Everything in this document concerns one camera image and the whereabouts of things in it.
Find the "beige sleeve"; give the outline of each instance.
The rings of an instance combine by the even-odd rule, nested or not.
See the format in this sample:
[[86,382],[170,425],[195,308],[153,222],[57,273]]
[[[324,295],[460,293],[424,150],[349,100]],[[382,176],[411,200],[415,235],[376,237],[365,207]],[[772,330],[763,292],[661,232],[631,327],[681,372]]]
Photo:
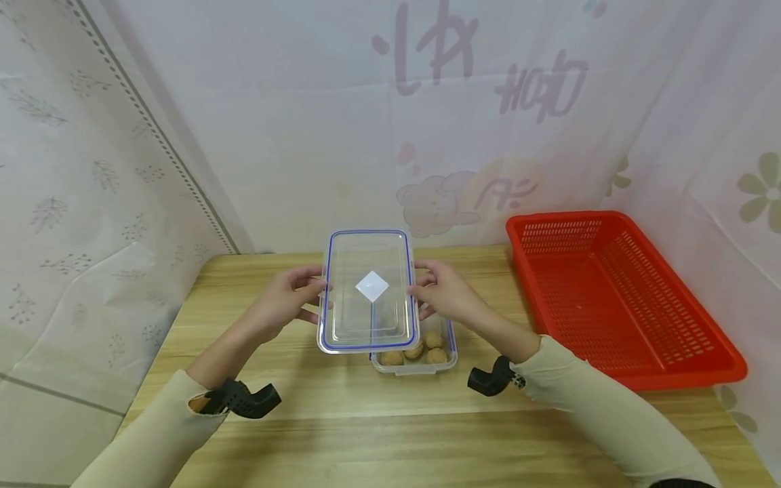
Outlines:
[[511,368],[526,379],[526,394],[566,413],[634,486],[672,478],[721,486],[702,454],[661,413],[552,337],[542,336],[540,350]]
[[72,488],[168,487],[184,463],[225,420],[201,415],[188,402],[206,393],[177,371],[138,419],[81,473]]

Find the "hand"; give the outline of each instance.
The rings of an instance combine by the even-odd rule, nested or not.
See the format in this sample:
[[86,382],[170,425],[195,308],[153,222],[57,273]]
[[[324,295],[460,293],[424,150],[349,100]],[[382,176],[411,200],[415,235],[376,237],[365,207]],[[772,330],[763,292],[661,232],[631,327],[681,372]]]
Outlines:
[[415,260],[417,269],[429,272],[419,277],[408,292],[428,307],[420,311],[420,320],[435,312],[473,328],[495,312],[453,268],[433,259]]
[[305,304],[319,305],[319,295],[326,289],[321,265],[307,265],[277,273],[266,290],[247,308],[236,324],[249,327],[262,342],[278,336],[293,319],[317,324],[316,313],[304,310]]

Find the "black wrist device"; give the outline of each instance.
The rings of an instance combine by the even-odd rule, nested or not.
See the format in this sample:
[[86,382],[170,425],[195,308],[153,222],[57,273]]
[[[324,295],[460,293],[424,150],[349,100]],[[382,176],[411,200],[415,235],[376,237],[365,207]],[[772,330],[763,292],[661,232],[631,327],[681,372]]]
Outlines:
[[220,388],[204,395],[209,402],[201,409],[202,414],[214,415],[231,411],[246,419],[262,419],[278,404],[282,398],[271,383],[261,390],[250,393],[247,385],[228,378]]
[[505,390],[508,384],[513,383],[518,388],[526,386],[526,379],[510,369],[510,360],[506,356],[499,356],[494,362],[491,372],[472,368],[466,386],[486,397],[493,397]]

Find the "white square label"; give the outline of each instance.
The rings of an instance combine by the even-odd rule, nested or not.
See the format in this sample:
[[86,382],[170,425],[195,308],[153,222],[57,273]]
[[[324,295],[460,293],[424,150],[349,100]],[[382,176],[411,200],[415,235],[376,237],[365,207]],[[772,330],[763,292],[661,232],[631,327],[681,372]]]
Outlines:
[[359,281],[358,284],[355,285],[355,288],[357,288],[364,297],[368,298],[369,301],[374,303],[374,301],[379,298],[380,295],[383,294],[383,292],[387,290],[389,286],[390,285],[388,285],[385,280],[380,278],[380,275],[372,271],[368,275],[364,276],[363,280]]

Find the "forearm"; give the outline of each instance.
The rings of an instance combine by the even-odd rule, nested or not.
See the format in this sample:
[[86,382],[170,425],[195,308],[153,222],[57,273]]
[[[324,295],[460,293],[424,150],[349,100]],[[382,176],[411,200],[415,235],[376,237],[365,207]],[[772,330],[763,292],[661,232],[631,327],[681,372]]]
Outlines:
[[130,426],[87,467],[73,488],[165,488],[225,415],[188,407],[206,389],[178,371]]
[[248,322],[235,322],[187,367],[187,374],[207,390],[219,388],[235,378],[266,341],[258,330]]
[[469,327],[512,362],[524,362],[540,350],[540,336],[526,327],[510,322],[493,310],[480,313]]
[[563,411],[634,486],[694,479],[721,486],[710,465],[661,413],[550,337],[513,370],[533,400]]

